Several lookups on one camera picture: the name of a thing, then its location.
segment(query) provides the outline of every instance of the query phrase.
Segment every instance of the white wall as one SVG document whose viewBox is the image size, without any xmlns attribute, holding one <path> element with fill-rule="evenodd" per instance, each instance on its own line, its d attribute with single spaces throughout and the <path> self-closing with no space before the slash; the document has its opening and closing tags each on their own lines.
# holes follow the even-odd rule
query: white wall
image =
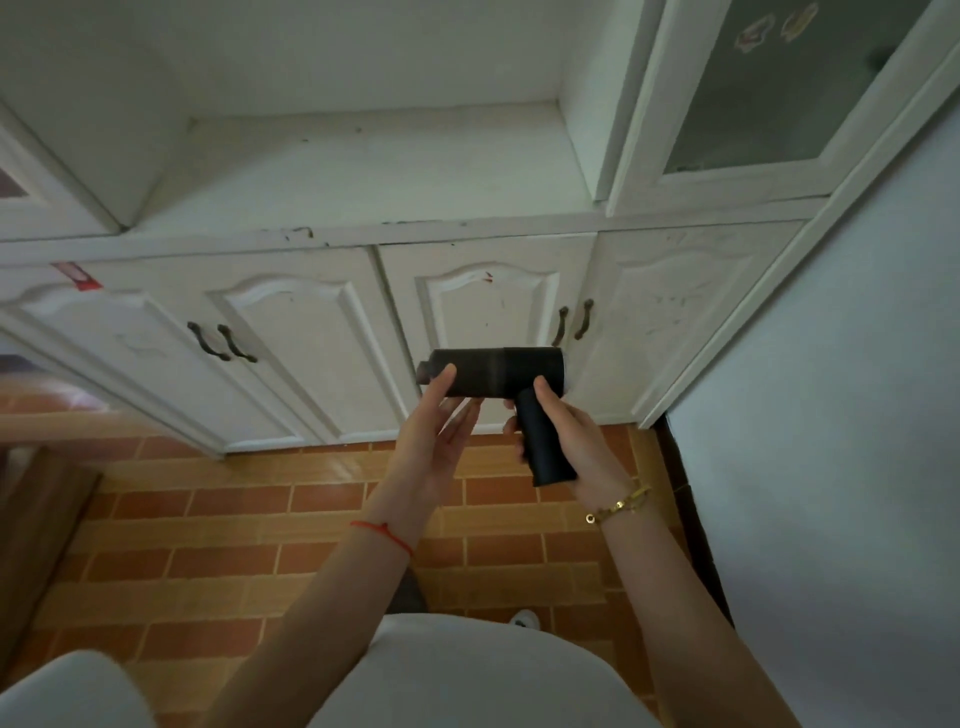
<svg viewBox="0 0 960 728">
<path fill-rule="evenodd" d="M 960 106 L 670 413 L 807 726 L 960 725 Z"/>
</svg>

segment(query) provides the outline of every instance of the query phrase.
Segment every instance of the person's leg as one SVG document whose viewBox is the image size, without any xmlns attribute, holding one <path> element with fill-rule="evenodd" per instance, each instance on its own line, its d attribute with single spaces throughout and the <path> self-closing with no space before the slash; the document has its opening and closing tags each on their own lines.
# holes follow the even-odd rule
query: person's leg
<svg viewBox="0 0 960 728">
<path fill-rule="evenodd" d="M 417 577 L 413 571 L 407 569 L 400 579 L 399 585 L 394 592 L 394 598 L 390 600 L 390 606 L 387 607 L 388 615 L 420 615 L 426 614 L 430 610 L 427 608 L 426 599 L 420 590 L 420 584 L 417 583 Z"/>
</svg>

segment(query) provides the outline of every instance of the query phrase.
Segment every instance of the right hand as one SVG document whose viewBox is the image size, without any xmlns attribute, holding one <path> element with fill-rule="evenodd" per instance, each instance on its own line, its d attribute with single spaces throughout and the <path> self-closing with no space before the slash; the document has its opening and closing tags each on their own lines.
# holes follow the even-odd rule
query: right hand
<svg viewBox="0 0 960 728">
<path fill-rule="evenodd" d="M 618 500 L 628 496 L 634 489 L 630 476 L 620 465 L 620 461 L 607 447 L 600 427 L 583 410 L 561 401 L 546 379 L 538 376 L 534 380 L 537 400 L 550 422 L 557 428 L 560 447 L 577 472 L 577 479 L 568 483 L 573 495 L 590 512 L 601 508 L 610 508 Z M 514 403 L 504 401 L 508 409 L 514 409 Z M 504 434 L 517 431 L 516 416 L 503 425 Z M 523 458 L 523 445 L 516 444 L 517 454 Z"/>
</svg>

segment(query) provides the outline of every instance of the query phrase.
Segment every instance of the frosted glass panel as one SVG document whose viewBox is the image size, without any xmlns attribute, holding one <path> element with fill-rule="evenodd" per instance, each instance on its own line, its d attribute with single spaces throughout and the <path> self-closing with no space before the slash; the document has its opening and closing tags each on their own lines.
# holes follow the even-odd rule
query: frosted glass panel
<svg viewBox="0 0 960 728">
<path fill-rule="evenodd" d="M 733 0 L 666 172 L 818 157 L 925 7 Z"/>
</svg>

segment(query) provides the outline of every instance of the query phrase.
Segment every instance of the cabinet handle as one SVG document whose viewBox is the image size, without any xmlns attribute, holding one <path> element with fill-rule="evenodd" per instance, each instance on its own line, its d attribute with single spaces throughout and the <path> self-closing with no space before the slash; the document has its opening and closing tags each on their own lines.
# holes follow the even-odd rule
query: cabinet handle
<svg viewBox="0 0 960 728">
<path fill-rule="evenodd" d="M 560 325 L 557 327 L 557 335 L 553 337 L 553 344 L 551 347 L 559 347 L 560 342 L 564 340 L 564 333 L 566 332 L 566 314 L 570 312 L 570 309 L 564 306 L 557 313 L 560 314 Z"/>
<path fill-rule="evenodd" d="M 584 322 L 580 325 L 580 330 L 573 334 L 573 338 L 580 341 L 590 328 L 590 310 L 593 308 L 593 299 L 584 301 Z"/>
<path fill-rule="evenodd" d="M 223 359 L 224 361 L 230 361 L 229 354 L 215 352 L 213 349 L 210 348 L 210 345 L 207 344 L 206 341 L 204 340 L 204 332 L 201 330 L 200 324 L 196 324 L 192 321 L 188 321 L 186 323 L 186 327 L 189 328 L 191 331 L 193 331 L 193 335 L 197 337 L 197 343 L 200 344 L 200 348 L 203 349 L 206 353 L 210 354 L 210 356 L 216 356 L 220 359 Z"/>
<path fill-rule="evenodd" d="M 229 326 L 225 324 L 220 324 L 217 327 L 217 330 L 220 331 L 221 334 L 223 334 L 223 337 L 225 339 L 227 339 L 227 346 L 233 352 L 234 356 L 239 356 L 241 359 L 246 359 L 251 364 L 256 364 L 257 358 L 255 356 L 250 356 L 248 353 L 241 352 L 240 349 L 237 347 L 237 345 L 233 343 L 233 332 L 230 331 Z"/>
</svg>

